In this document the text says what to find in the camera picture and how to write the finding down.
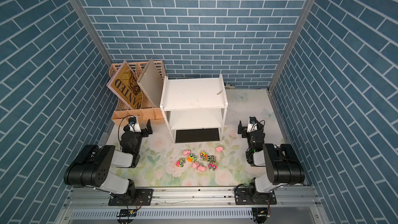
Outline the green striped toy car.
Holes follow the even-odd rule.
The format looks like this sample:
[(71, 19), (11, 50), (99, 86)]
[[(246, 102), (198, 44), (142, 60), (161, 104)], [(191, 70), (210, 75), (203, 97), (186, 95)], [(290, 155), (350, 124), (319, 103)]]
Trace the green striped toy car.
[(202, 151), (202, 152), (200, 153), (200, 157), (201, 157), (204, 161), (206, 161), (206, 160), (207, 160), (207, 157), (208, 157), (208, 154), (207, 154), (206, 152)]

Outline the pink green toy car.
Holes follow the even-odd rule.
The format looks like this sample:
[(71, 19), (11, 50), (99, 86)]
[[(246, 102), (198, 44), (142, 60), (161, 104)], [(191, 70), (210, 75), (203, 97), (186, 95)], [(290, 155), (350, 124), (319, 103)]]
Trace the pink green toy car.
[(185, 158), (181, 158), (176, 162), (176, 166), (182, 168), (184, 167), (185, 162), (186, 162)]

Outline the orange green toy car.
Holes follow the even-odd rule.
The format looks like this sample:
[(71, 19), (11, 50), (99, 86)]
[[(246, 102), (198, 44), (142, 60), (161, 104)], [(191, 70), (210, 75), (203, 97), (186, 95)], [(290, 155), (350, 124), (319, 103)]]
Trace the orange green toy car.
[(191, 153), (191, 154), (188, 156), (187, 161), (188, 161), (188, 162), (196, 162), (196, 161), (197, 161), (197, 158), (198, 158), (198, 157), (197, 157), (195, 154)]

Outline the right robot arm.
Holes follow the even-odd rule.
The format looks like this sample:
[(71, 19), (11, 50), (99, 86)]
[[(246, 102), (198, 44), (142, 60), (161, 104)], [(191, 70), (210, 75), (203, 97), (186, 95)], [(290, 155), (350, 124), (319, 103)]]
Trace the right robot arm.
[(276, 189), (304, 182), (304, 169), (292, 145), (265, 143), (264, 124), (255, 117), (249, 118), (246, 127), (239, 123), (237, 133), (248, 141), (245, 152), (248, 164), (266, 169), (264, 175), (253, 178), (248, 186), (236, 186), (237, 205), (275, 205)]

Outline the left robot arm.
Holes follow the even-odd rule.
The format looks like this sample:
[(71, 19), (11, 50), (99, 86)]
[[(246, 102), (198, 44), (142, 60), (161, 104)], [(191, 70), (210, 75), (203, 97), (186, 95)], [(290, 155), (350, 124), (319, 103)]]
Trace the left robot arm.
[(133, 169), (138, 165), (142, 140), (153, 134), (151, 121), (141, 128), (136, 117), (129, 115), (123, 131), (121, 151), (114, 145), (86, 145), (66, 170), (64, 183), (108, 192), (109, 206), (149, 206), (152, 189), (137, 190), (133, 180), (112, 173), (110, 168)]

